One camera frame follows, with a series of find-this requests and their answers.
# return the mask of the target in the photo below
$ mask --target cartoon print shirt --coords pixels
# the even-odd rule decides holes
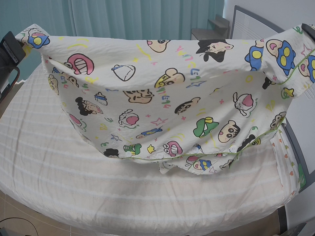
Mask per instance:
[[[32,25],[16,38],[41,53],[83,140],[162,173],[229,168],[269,142],[315,77],[315,43],[294,29],[256,41],[130,41],[49,36]]]

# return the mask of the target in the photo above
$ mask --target tile floor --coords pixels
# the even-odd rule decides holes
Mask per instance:
[[[36,227],[39,236],[112,236],[111,234],[88,231],[55,221],[20,204],[0,191],[0,220],[9,217],[20,217],[29,220]],[[36,231],[29,222],[19,220],[17,223],[14,220],[3,221],[0,228],[4,226],[18,233],[36,236]],[[278,213],[275,211],[273,214],[248,225],[227,232],[212,232],[207,236],[272,236],[278,234],[279,230]]]

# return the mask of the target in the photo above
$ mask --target cable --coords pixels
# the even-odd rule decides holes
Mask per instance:
[[[11,219],[11,218],[5,218],[5,219],[2,219],[1,221],[0,221],[0,223],[2,222],[2,221],[5,221],[5,220],[7,220],[7,219]],[[35,231],[36,231],[36,233],[37,233],[37,236],[38,236],[38,232],[37,232],[37,230],[36,230],[36,227],[33,225],[33,223],[32,222],[30,222],[31,224],[32,224],[32,226],[34,227],[34,229],[35,229]]]
[[[17,80],[19,79],[19,76],[20,76],[20,70],[19,70],[19,68],[18,68],[17,66],[7,66],[7,67],[4,66],[4,67],[0,67],[0,69],[2,69],[2,68],[13,68],[13,69],[15,69],[18,73],[17,73],[17,75],[16,75],[14,81],[12,82],[12,84],[11,84],[9,90],[5,93],[5,95],[4,95],[3,97],[1,97],[1,99],[0,99],[0,104],[1,104],[1,102],[4,100],[4,98],[7,96],[7,94],[11,91],[11,89],[13,88],[14,84],[17,82]]]

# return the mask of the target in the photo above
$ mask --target teal curtain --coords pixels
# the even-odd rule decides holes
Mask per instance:
[[[51,35],[123,39],[190,39],[211,28],[224,0],[0,0],[0,37],[38,24]],[[27,79],[40,63],[32,52],[19,65]]]

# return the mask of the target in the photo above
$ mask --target bed sheet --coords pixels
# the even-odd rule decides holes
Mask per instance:
[[[298,176],[283,160],[293,152],[275,150],[276,161],[273,148],[250,147],[230,169],[211,176],[176,168],[162,175],[150,165],[107,158],[73,129],[39,65],[0,119],[0,189],[84,229],[205,235],[263,218],[296,195]]]

